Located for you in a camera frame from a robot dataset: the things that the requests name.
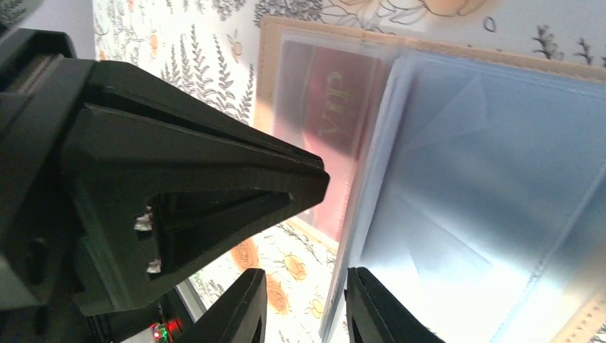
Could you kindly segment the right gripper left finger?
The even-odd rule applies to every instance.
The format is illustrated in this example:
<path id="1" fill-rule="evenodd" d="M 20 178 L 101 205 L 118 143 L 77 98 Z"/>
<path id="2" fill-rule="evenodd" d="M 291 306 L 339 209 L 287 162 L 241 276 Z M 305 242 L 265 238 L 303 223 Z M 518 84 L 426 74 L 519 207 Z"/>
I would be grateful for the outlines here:
<path id="1" fill-rule="evenodd" d="M 267 278 L 263 269 L 249 268 L 177 343 L 260 343 L 267 325 Z"/>

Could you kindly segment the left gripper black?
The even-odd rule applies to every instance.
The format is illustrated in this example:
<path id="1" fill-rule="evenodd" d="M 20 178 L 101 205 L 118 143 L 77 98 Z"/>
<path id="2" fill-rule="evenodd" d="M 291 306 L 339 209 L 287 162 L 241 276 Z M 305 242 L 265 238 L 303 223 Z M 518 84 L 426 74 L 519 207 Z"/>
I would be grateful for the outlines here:
<path id="1" fill-rule="evenodd" d="M 72 249 L 81 224 L 61 177 L 60 151 L 91 61 L 63 32 L 1 37 L 1 340 L 88 342 L 73 301 Z"/>

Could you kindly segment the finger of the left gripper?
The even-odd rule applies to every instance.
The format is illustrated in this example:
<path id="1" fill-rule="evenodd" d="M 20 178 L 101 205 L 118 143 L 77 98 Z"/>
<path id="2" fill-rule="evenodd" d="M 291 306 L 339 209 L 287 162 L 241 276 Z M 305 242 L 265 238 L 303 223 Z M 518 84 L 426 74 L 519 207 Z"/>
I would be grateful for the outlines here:
<path id="1" fill-rule="evenodd" d="M 233 119 L 133 64 L 99 61 L 87 86 L 86 99 L 92 104 L 269 150 L 324 169 L 319 156 Z"/>
<path id="2" fill-rule="evenodd" d="M 86 105 L 61 151 L 84 228 L 87 316 L 145 307 L 242 240 L 320 203 L 320 158 Z"/>

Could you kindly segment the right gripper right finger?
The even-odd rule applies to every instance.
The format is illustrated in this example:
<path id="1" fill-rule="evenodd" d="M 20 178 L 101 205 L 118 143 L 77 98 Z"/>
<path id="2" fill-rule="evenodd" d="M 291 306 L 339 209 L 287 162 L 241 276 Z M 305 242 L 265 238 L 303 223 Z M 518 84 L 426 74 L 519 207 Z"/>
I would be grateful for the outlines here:
<path id="1" fill-rule="evenodd" d="M 365 267 L 347 270 L 350 342 L 443 343 Z"/>

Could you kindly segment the beige card holder wallet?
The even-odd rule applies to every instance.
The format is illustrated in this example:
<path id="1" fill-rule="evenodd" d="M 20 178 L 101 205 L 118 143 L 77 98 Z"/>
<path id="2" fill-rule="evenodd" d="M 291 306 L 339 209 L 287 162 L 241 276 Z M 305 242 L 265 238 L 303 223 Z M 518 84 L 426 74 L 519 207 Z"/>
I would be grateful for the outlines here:
<path id="1" fill-rule="evenodd" d="M 605 340 L 605 70 L 268 16 L 256 128 L 285 41 L 384 59 L 319 335 L 365 267 L 446 342 Z"/>

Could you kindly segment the red card pile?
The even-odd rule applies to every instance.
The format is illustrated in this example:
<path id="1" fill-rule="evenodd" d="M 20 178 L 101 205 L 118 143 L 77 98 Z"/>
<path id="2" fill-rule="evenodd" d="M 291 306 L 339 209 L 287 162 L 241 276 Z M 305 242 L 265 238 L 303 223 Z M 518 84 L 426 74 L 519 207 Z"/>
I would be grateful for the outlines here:
<path id="1" fill-rule="evenodd" d="M 272 133 L 324 162 L 324 200 L 301 218 L 336 242 L 385 74 L 378 56 L 298 41 L 282 45 Z"/>

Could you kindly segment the floral patterned table mat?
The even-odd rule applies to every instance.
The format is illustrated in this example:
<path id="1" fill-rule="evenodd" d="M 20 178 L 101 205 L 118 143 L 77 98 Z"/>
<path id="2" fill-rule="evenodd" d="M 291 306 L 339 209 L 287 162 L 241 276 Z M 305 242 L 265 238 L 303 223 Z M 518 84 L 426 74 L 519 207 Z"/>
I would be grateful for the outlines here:
<path id="1" fill-rule="evenodd" d="M 268 16 L 605 70 L 603 1 L 95 1 L 93 8 L 100 59 L 135 64 L 254 128 Z M 268 276 L 268 342 L 350 342 L 346 311 L 333 338 L 319 335 L 339 243 L 302 220 L 304 212 L 244 240 L 189 285 L 210 306 L 246 268 L 260 267 Z"/>

